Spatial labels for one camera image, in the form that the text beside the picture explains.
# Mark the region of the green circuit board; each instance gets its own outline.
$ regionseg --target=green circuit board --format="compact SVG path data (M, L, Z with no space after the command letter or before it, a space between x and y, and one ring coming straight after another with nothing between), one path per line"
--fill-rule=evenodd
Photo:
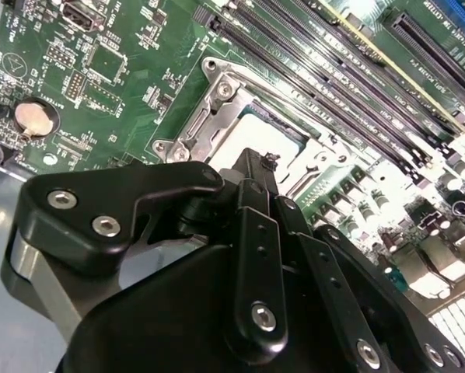
M297 17L306 30L317 35L346 64L363 71L367 84L379 87L383 95L407 109L418 123L440 138L445 133L435 127L431 118L410 107L412 96L443 119L455 121L454 114L458 113L465 118L463 97L446 85L442 76L424 64L418 52L400 41L391 29L394 20L407 13L465 71L465 37L433 2L275 2ZM21 99L38 97L56 107L61 117L57 132L32 141L24 141L11 119L0 120L0 142L19 150L18 163L33 173L104 169L124 166L134 159L145 164L161 162L152 146L155 141L175 141L205 94L209 82L201 70L201 62L206 57L246 65L273 86L285 90L287 81L279 71L244 47L196 22L194 15L200 6L211 14L225 17L238 34L254 40L262 53L273 56L296 77L304 78L320 95L348 113L358 126L380 134L381 141L391 148L395 146L393 140L362 117L362 112L375 110L381 119L393 122L383 103L362 94L338 66L309 51L309 46L292 29L269 13L264 1L239 2L254 12L261 21L257 24L245 23L241 17L235 19L236 13L212 0L72 2L89 3L100 17L103 27L89 32L66 22L58 3L26 0L19 8L6 6L0 22L0 102L13 107ZM317 16L327 21L326 29L314 21ZM307 78L306 68L276 47L260 30L264 23L294 48L307 51L329 81L358 97L362 105L357 107L364 110L359 113L335 97L328 85ZM349 35L352 48L332 37L328 25ZM361 37L355 37L354 29ZM388 78L396 79L405 90L399 92L385 83L383 76L365 67L364 59L389 62ZM358 164L362 170L371 171L382 162L377 152L342 127L330 113L297 95L292 96L310 108L320 126L334 130L359 152L357 158L364 159ZM401 131L400 126L393 125ZM320 126L301 124L314 137L319 134ZM353 165L329 169L298 196L297 201L309 220L353 169Z
M318 32L327 45L341 55L348 55L310 21L304 9L283 2L304 18L307 27ZM343 13L350 9L369 25L370 39L447 111L465 111L463 103L448 87L441 86L430 75L425 77L417 66L410 65L411 57L405 47L397 44L381 24L383 14L390 12L389 9L395 13L406 9L444 47L465 53L465 40L456 39L445 28L444 20L435 16L428 2L368 1L363 8L354 2L330 3ZM5 7L2 14L0 102L13 105L24 97L37 96L57 107L61 115L61 128L56 134L28 143L22 141L12 123L0 122L0 139L22 150L21 164L35 173L99 169L126 164L132 159L159 162L152 153L152 143L156 139L175 139L208 87L199 68L203 57L227 57L275 80L268 68L193 21L198 5L205 4L219 12L214 3L98 0L93 4L103 16L105 27L90 33L69 26L58 7L46 0L28 0L21 10ZM282 30L259 7L257 13ZM287 30L282 32L291 36ZM290 63L280 51L270 47L269 40L257 37L257 41L283 62ZM379 76L369 74L369 79L373 84L380 84ZM388 94L402 100L390 87L382 82L380 85ZM332 122L326 113L320 116L323 122ZM418 119L427 122L424 117ZM353 140L359 146L358 139ZM50 154L59 158L53 166L43 162L44 156Z

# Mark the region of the ram slot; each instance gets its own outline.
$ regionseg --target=ram slot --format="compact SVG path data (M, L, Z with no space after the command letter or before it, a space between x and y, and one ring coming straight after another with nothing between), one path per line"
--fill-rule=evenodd
M382 157L397 166L403 173L417 176L414 166L409 165L407 160L404 160L402 155L397 150L397 146L386 141L383 138L376 137L376 134L371 134L365 131L361 126L354 125L355 122L344 110L331 102L327 97L320 95L314 91L313 87L301 79L294 71L286 67L271 54L266 53L265 49L258 44L255 40L246 36L236 27L228 23L222 18L215 19L211 28L219 36L230 40L238 47L242 48L251 57L257 59L260 63L267 65L272 71L279 74L286 82L298 90L302 96L314 102L315 105L322 110L328 112L346 131L361 139L367 146L375 149Z
M400 105L397 101L391 99L386 94L382 94L373 84L369 84L369 77L365 72L361 71L359 68L354 67L353 61L351 59L343 57L343 59L345 59L345 61L343 61L340 57L338 57L329 47L322 44L310 31L308 31L307 25L305 25L300 18L290 12L279 1L256 0L256 3L273 19L282 24L283 27L293 33L293 35L297 36L304 44L325 57L335 69L341 73L346 71L353 79L355 79L356 82L360 83L359 88L365 92L367 96L374 100L382 101L384 106L386 106L386 109L390 111L392 115L396 117L409 131L428 142L433 148L445 148L446 143L452 141L450 136L446 136L446 138L442 139L429 128L422 127L418 123L418 120L412 116L406 107ZM356 50L357 48L355 48L352 44L350 48L347 47L346 49L353 53L355 57L360 55L360 52ZM408 92L405 91L404 88L398 85L394 80L381 76L382 74L380 74L378 68L367 60L359 60L359 63L366 69L370 70L373 74L379 76L379 78L386 85L390 86L396 92L401 94L405 93L405 95L403 95L405 97L401 97L401 99L405 101L408 106L416 110L415 105L406 99ZM431 114L428 113L424 107L420 106L420 109L416 111L422 114L430 122L435 123L435 120L432 120Z
M465 71L438 44L407 13L401 14L391 29L465 103Z
M282 7L283 5L278 0L271 0L273 4L277 4L278 6ZM321 27L325 33L331 35L335 40L338 41L345 49L351 52L355 56L361 55L364 60L367 61L367 65L372 67L373 71L377 71L380 77L386 79L387 84L393 86L395 90L397 90L401 95L409 97L410 99L406 99L405 101L407 104L416 112L421 113L425 117L427 117L432 123L434 123L438 128L440 128L446 134L453 136L459 133L459 129L456 127L455 124L450 122L444 122L439 118L435 117L430 113L423 105L421 100L417 98L417 96L410 94L404 87L402 87L396 80L394 80L393 76L390 75L386 69L376 64L374 61L370 60L367 55L362 53L351 40L349 40L343 33L340 33L335 26L329 24L324 18L319 16L316 12L316 8L312 6L313 2L309 0L292 0L292 3L296 5L298 8L303 10L307 15L310 15L310 18L319 26Z
M416 147L410 138L401 134L392 124L388 124L385 120L382 120L375 108L349 92L348 87L338 79L327 77L325 75L326 72L310 60L302 49L273 27L266 24L256 13L240 5L237 9L231 10L231 15L235 16L236 20L240 21L244 26L248 26L250 30L264 34L272 42L272 45L284 51L298 66L305 68L315 81L318 81L319 84L334 94L340 101L351 103L353 106L348 105L348 107L357 114L358 118L364 120L364 125L370 124L370 126L378 129L378 131L381 131L409 152L416 166L422 167L425 162L429 161L429 156L422 149Z

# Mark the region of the screw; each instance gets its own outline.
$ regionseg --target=screw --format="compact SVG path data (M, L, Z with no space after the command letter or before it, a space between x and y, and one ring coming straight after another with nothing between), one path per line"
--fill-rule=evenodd
M209 71L215 71L216 68L217 68L217 64L214 61L207 62L207 69Z
M447 346L445 346L443 350L445 351L445 354L450 359L450 361L452 361L456 367L461 368L463 366L460 359L457 357L457 355L453 353L452 350L450 350Z
M189 159L189 156L184 149L177 149L174 157L178 162L186 162Z
M442 367L445 364L440 354L433 347L431 347L431 345L425 344L425 350L429 359L433 361L436 365Z
M233 87L228 82L220 82L217 86L217 97L223 100L230 99L234 94Z
M155 150L158 152L163 152L165 150L165 145L163 145L161 142L156 142Z
M334 229L328 229L327 233L332 239L336 239L336 240L340 239L340 235L338 235L338 232L336 232Z
M47 195L47 202L58 210L70 210L77 206L77 197L66 190L55 190Z
M251 309L251 317L253 322L264 332L271 332L276 329L276 317L265 305L254 305Z
M379 369L381 366L379 355L368 342L364 340L358 340L357 351L362 360L364 360L369 367L375 370Z
M292 210L296 210L296 203L290 200L289 198L285 198L285 205L291 208Z
M93 229L98 235L115 237L121 232L121 225L111 216L99 216L93 220Z

